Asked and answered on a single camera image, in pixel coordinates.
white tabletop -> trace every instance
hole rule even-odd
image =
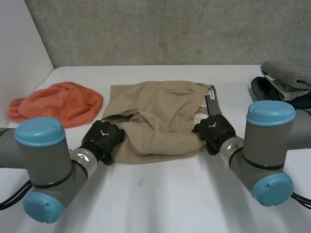
[[[70,81],[93,88],[109,102],[110,85],[143,81],[187,80],[213,84],[225,117],[244,136],[245,116],[252,100],[250,80],[259,66],[122,66],[62,67],[39,87]],[[67,129],[71,149],[89,129]],[[295,191],[311,198],[309,150],[290,151],[285,170]],[[0,201],[28,179],[25,170],[0,170]],[[0,212],[3,233],[306,233],[311,211],[295,200],[264,207],[254,200],[218,155],[147,165],[100,163],[65,214],[53,224],[32,220],[20,201]]]

khaki pants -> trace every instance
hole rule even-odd
[[[194,114],[210,85],[187,81],[143,82],[111,86],[102,120],[125,130],[114,160],[145,164],[195,156],[206,144],[192,133]]]

black band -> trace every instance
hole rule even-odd
[[[238,153],[240,152],[241,150],[243,150],[243,147],[240,147],[238,148],[235,152],[232,153],[232,155],[230,156],[230,159],[229,159],[229,168],[231,169],[231,161],[233,159],[233,157]]]
[[[307,110],[307,109],[301,109],[301,110],[304,111],[305,113],[308,113],[309,116],[311,116],[311,112],[309,110]]]
[[[278,165],[278,166],[266,166],[266,165],[259,165],[259,164],[255,164],[254,162],[246,159],[246,157],[244,155],[242,155],[242,158],[244,159],[244,161],[249,164],[250,166],[259,168],[259,169],[263,169],[263,170],[279,170],[281,168],[284,167],[285,163]]]
[[[61,179],[60,181],[57,181],[54,183],[49,183],[49,184],[35,184],[35,183],[31,182],[31,184],[35,188],[52,188],[52,187],[60,185],[61,183],[65,182],[66,180],[68,180],[71,175],[72,175],[72,167],[71,167],[69,174],[67,176],[65,176],[63,179]]]
[[[75,161],[75,160],[72,159],[71,162],[73,164],[78,165],[82,169],[82,171],[85,173],[86,179],[88,179],[88,172],[87,172],[86,168],[81,163],[79,163],[78,161]]]

